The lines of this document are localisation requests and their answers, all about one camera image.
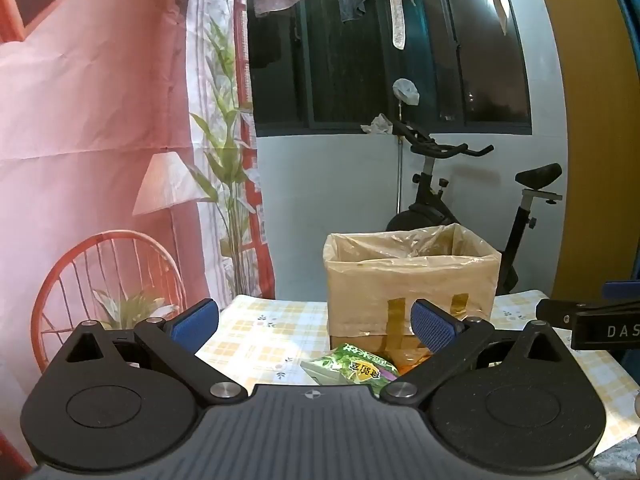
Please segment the green snack packet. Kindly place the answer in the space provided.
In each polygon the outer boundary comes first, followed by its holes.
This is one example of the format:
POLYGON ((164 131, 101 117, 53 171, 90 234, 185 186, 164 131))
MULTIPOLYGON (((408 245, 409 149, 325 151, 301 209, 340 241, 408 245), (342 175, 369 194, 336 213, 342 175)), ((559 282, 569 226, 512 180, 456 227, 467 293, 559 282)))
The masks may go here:
POLYGON ((322 386, 365 385, 380 390, 399 376, 392 363, 352 344, 340 344, 300 367, 322 386))

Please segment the yellow checkered tablecloth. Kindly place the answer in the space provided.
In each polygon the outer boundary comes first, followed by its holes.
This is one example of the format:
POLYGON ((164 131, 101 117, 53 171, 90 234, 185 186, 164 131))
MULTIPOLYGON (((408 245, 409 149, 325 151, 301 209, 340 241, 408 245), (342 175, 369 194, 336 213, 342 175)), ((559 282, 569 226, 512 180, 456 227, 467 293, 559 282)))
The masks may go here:
MULTIPOLYGON (((239 296, 221 311, 196 356, 250 391, 257 384, 310 385, 300 363, 329 352, 326 304, 239 296)), ((597 390, 606 427, 591 462, 601 479, 635 479, 639 457, 638 384, 605 351, 575 351, 597 390)))

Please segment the cardboard box with plastic liner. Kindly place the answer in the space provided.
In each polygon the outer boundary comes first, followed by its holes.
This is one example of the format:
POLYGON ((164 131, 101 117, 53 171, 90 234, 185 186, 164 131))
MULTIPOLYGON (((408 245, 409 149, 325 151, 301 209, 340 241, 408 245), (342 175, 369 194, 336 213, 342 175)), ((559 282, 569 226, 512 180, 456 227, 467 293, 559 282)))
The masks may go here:
POLYGON ((322 257, 332 349, 352 344, 404 370, 431 353, 410 326, 416 300, 460 320, 468 315, 490 319, 501 255, 460 224, 333 233, 322 257))

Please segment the black exercise bike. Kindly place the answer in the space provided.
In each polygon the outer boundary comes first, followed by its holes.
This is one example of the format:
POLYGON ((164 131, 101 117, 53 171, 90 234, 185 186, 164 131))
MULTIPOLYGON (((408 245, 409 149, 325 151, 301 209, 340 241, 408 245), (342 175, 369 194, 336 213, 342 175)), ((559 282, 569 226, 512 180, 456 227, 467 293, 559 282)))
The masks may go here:
POLYGON ((558 162, 508 174, 492 144, 470 148, 435 140, 416 126, 395 120, 393 135, 406 141, 423 167, 412 176, 416 198, 400 206, 389 231, 459 223, 494 244, 502 257, 499 295, 536 288, 552 291, 561 229, 557 214, 535 217, 536 203, 563 200, 558 162))

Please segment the metal pole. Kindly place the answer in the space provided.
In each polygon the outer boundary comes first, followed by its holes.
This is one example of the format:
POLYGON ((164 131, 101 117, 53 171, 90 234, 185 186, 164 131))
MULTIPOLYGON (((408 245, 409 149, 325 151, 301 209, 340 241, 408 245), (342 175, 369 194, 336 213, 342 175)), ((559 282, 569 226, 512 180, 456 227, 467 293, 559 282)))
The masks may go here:
MULTIPOLYGON (((398 114, 397 120, 401 122, 402 119, 402 102, 398 101, 398 114)), ((404 154, 404 148, 402 147, 402 134, 399 129, 394 127, 394 136, 397 144, 397 179, 396 179, 396 214, 401 212, 401 200, 402 200, 402 168, 404 168, 404 162, 402 155, 404 154)))

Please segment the crumpled white tissue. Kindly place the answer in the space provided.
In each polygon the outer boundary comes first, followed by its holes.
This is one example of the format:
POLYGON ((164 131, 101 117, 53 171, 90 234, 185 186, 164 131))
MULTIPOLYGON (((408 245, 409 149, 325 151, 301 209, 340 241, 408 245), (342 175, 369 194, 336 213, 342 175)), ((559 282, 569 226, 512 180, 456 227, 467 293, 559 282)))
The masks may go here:
POLYGON ((369 125, 360 126, 360 129, 367 134, 392 134, 393 128, 393 122, 383 113, 373 118, 369 125))

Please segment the white plastic bag on pole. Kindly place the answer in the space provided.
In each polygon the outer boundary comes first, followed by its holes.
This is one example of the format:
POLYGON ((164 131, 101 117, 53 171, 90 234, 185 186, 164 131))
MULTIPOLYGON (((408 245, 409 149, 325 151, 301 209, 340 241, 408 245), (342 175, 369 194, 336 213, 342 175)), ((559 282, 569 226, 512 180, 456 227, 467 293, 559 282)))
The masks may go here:
POLYGON ((399 102, 409 106, 418 106, 420 104, 420 93, 410 79, 396 79, 392 85, 392 90, 399 102))

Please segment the wooden door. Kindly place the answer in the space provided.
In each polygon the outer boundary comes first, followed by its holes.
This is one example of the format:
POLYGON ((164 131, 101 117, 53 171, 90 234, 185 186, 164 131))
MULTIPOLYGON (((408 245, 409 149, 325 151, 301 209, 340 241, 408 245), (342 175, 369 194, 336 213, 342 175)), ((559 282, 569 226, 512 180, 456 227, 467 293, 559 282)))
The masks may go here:
POLYGON ((551 296, 597 300, 630 278, 639 243, 639 76, 617 0, 544 0, 562 70, 564 229, 551 296))

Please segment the dark window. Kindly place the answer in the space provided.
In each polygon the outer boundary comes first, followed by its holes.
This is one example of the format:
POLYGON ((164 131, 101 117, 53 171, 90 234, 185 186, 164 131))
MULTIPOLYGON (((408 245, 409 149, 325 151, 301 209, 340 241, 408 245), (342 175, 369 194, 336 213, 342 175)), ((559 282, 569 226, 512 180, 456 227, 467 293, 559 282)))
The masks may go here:
POLYGON ((392 85, 410 79, 420 104, 402 118, 434 133, 527 134, 529 91, 518 26, 506 35, 489 0, 402 0, 404 50, 392 44, 388 0, 367 0, 342 22, 338 0, 302 0, 248 17, 254 114, 260 136, 356 133, 397 117, 392 85))

